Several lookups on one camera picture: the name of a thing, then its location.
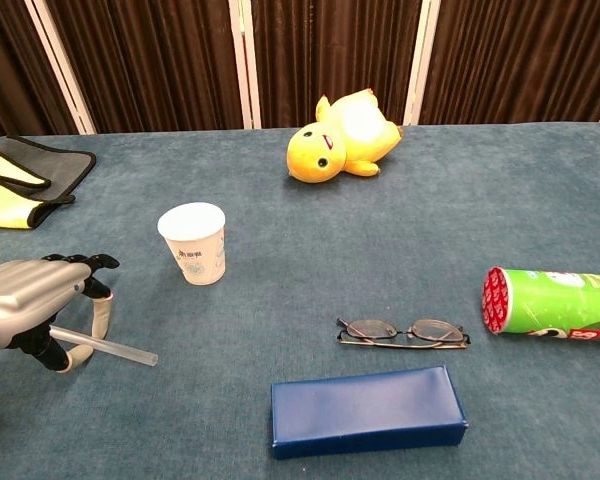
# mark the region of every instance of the stuffed duck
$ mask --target stuffed duck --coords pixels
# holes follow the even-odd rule
[[[316,120],[298,131],[287,149],[289,174],[302,182],[325,182],[343,170],[376,175],[376,162],[402,139],[402,128],[384,118],[370,88],[333,105],[323,95]]]

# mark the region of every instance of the clear plastic tube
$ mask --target clear plastic tube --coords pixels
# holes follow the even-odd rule
[[[89,335],[74,332],[73,330],[56,327],[55,325],[51,325],[51,336],[56,340],[63,342],[69,342],[76,345],[89,345],[95,350],[126,358],[127,360],[131,360],[133,362],[149,365],[150,367],[153,367],[156,363],[158,363],[158,355],[155,353],[145,352],[144,350],[127,347],[126,345],[109,342],[108,340],[100,340]]]

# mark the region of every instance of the paper cup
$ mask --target paper cup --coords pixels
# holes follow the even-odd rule
[[[224,212],[203,202],[179,205],[158,220],[158,232],[187,282],[209,285],[224,274],[224,224]]]

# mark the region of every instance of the white frame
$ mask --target white frame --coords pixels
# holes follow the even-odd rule
[[[56,76],[67,107],[71,112],[71,117],[78,129],[78,133],[81,135],[96,133],[89,109],[76,81],[67,53],[60,41],[60,36],[58,35],[53,18],[51,18],[46,1],[24,0],[24,3],[38,32],[40,41],[44,46],[45,53]]]
[[[403,125],[418,125],[442,0],[422,0]]]
[[[249,77],[249,99],[253,128],[262,128],[260,118],[260,93],[258,90],[258,70],[256,68],[256,48],[253,40],[253,16],[251,0],[241,0],[242,21],[244,24],[244,49],[247,56],[247,74]]]
[[[231,17],[231,35],[233,50],[236,55],[236,70],[238,71],[238,87],[240,89],[240,105],[242,107],[242,122],[246,130],[253,128],[251,117],[251,100],[249,97],[249,72],[244,49],[244,22],[242,17],[242,0],[229,0],[229,15]]]

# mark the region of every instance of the brown curtain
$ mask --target brown curtain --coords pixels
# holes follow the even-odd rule
[[[600,1],[441,3],[420,123],[600,119]]]
[[[402,124],[421,0],[253,0],[264,127],[315,121],[332,102],[371,87]]]
[[[24,2],[0,0],[0,136],[77,133]]]
[[[47,3],[98,132],[243,127],[227,1]]]

